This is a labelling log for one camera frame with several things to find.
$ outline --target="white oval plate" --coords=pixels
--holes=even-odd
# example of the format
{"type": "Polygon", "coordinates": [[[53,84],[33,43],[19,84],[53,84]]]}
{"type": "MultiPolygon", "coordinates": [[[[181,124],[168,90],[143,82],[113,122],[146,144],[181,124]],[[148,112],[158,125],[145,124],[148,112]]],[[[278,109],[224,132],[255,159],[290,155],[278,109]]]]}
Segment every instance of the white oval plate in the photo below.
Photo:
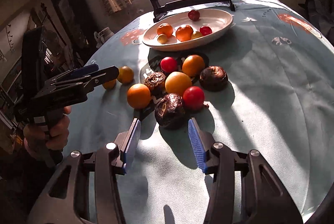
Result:
{"type": "Polygon", "coordinates": [[[223,10],[219,9],[200,9],[200,18],[198,21],[193,22],[188,18],[188,12],[178,13],[176,15],[165,18],[164,20],[156,23],[148,30],[145,31],[142,41],[145,45],[159,51],[182,51],[191,48],[195,48],[201,45],[205,45],[220,38],[231,27],[233,23],[233,16],[223,10]],[[157,41],[157,28],[162,23],[169,23],[174,31],[173,35],[168,39],[167,43],[161,44],[157,41]],[[181,25],[190,25],[194,31],[199,31],[201,26],[209,26],[212,29],[212,34],[180,42],[175,37],[175,31],[181,25]]]}

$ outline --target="round table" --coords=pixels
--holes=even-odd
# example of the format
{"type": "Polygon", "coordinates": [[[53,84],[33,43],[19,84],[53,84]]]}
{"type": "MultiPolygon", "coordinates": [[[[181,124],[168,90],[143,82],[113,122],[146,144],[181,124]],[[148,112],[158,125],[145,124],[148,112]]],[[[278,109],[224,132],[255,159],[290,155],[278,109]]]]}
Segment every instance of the round table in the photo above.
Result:
{"type": "MultiPolygon", "coordinates": [[[[191,7],[226,10],[234,22],[222,38],[189,50],[204,53],[210,65],[222,66],[230,81],[224,91],[205,91],[209,108],[195,118],[202,130],[232,150],[259,150],[306,220],[334,181],[334,49],[318,30],[277,0],[232,1],[235,12],[220,3],[191,7]]],[[[148,60],[178,56],[138,44],[137,35],[151,25],[152,13],[135,19],[90,63],[96,62],[100,69],[129,66],[138,83],[148,60]]],[[[86,102],[73,106],[64,155],[74,149],[96,151],[128,129],[134,114],[126,101],[130,86],[117,83],[111,91],[98,86],[86,102]]],[[[234,221],[241,200],[237,172],[235,177],[234,221]]],[[[212,180],[197,168],[187,125],[168,131],[151,113],[142,121],[131,170],[118,177],[126,222],[203,223],[212,180]]]]}

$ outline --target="table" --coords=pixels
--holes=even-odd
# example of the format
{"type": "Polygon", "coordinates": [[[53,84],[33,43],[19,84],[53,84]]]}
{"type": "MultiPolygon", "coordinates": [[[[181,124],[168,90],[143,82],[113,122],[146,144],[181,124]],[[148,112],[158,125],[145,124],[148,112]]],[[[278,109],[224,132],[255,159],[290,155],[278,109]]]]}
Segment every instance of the table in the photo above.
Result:
{"type": "MultiPolygon", "coordinates": [[[[232,150],[258,149],[306,220],[334,181],[334,48],[278,0],[232,1],[235,12],[221,3],[190,7],[226,10],[234,22],[222,38],[194,50],[207,55],[210,65],[222,66],[230,80],[225,91],[205,91],[209,109],[196,114],[196,120],[232,150]]],[[[168,55],[128,43],[151,25],[152,13],[135,19],[90,62],[100,69],[130,66],[138,83],[148,57],[168,55]]],[[[128,129],[133,119],[126,101],[130,86],[117,83],[112,91],[99,86],[86,102],[73,106],[65,155],[74,149],[95,151],[128,129]]],[[[241,199],[237,173],[236,178],[235,221],[241,199]]],[[[118,177],[126,221],[203,223],[212,180],[197,169],[186,125],[164,130],[151,113],[142,121],[131,170],[118,177]]]]}

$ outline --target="cherry tomato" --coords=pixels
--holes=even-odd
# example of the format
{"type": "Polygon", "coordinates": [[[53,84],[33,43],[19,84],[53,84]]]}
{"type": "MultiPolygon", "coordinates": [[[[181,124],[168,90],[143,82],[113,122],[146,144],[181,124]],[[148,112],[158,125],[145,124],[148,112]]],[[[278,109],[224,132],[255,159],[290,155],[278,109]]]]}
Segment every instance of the cherry tomato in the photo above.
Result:
{"type": "Polygon", "coordinates": [[[209,35],[209,34],[212,34],[212,30],[210,27],[208,26],[202,26],[199,31],[202,33],[203,36],[206,36],[206,35],[209,35]]]}
{"type": "Polygon", "coordinates": [[[197,21],[199,19],[199,11],[192,9],[188,12],[188,18],[192,21],[197,21]]]}
{"type": "Polygon", "coordinates": [[[184,106],[190,110],[200,110],[204,103],[204,92],[198,86],[191,86],[183,93],[184,106]]]}
{"type": "Polygon", "coordinates": [[[167,56],[161,60],[160,67],[164,72],[173,72],[177,70],[177,62],[174,58],[167,56]]]}

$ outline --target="black device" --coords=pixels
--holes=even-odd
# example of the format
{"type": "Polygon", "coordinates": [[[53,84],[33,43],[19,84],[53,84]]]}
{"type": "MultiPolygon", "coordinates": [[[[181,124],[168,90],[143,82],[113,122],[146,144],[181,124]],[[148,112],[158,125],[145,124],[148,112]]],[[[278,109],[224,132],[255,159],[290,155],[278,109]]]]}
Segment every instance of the black device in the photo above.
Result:
{"type": "MultiPolygon", "coordinates": [[[[188,134],[198,167],[214,174],[204,224],[231,224],[233,218],[234,172],[241,171],[241,218],[238,224],[302,224],[303,219],[275,171],[258,150],[232,151],[202,131],[195,118],[188,134]]],[[[306,224],[334,222],[334,184],[306,224]]]]}
{"type": "MultiPolygon", "coordinates": [[[[23,96],[14,106],[16,120],[39,125],[49,138],[49,130],[63,116],[63,108],[87,100],[87,93],[95,86],[116,79],[115,66],[98,71],[96,64],[66,71],[47,80],[44,73],[46,55],[45,28],[38,27],[23,36],[22,89],[23,96]]],[[[48,167],[62,160],[60,151],[48,150],[45,141],[29,143],[45,160],[48,167]]]]}
{"type": "MultiPolygon", "coordinates": [[[[234,172],[241,171],[242,220],[235,224],[302,224],[303,219],[288,191],[258,150],[235,152],[195,120],[188,134],[198,167],[214,174],[204,224],[232,224],[234,172]]],[[[88,172],[95,171],[97,224],[125,224],[115,174],[131,165],[140,135],[135,118],[127,132],[97,152],[71,152],[42,191],[28,224],[92,224],[88,210],[88,172]]],[[[334,186],[306,224],[330,224],[334,217],[334,186]]]]}
{"type": "Polygon", "coordinates": [[[89,219],[89,173],[95,172],[98,224],[125,224],[116,174],[130,168],[140,136],[135,118],[128,131],[96,152],[72,151],[59,165],[33,206],[27,224],[92,224],[89,219]]]}

